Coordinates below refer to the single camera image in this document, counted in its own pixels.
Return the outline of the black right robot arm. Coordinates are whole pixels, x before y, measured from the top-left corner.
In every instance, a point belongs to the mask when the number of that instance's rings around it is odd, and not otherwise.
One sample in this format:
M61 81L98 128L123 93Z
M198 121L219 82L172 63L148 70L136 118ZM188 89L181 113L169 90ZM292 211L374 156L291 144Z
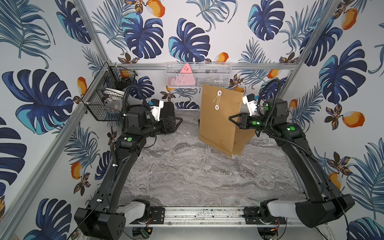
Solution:
M355 201L326 175L320 161L310 149L302 128L287 121L288 103L281 99L268 99L263 105L255 95L243 98L247 113L229 117L241 130L254 130L257 135L266 133L288 157L306 200L292 202L278 199L261 202L255 214L246 214L246 220L270 223L274 220L295 219L306 227L314 228L346 215Z

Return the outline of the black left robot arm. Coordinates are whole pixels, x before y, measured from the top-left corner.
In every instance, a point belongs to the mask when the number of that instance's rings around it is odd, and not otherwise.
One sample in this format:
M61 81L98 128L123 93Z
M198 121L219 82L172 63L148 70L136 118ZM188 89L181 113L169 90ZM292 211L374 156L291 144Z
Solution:
M132 105L125 109L122 134L110 145L112 157L103 182L87 207L78 208L74 216L84 236L118 240L126 224L149 220L151 206L145 201L133 201L125 212L119 212L121 192L147 139L174 133L183 121L175 116L172 103L152 99L149 106Z

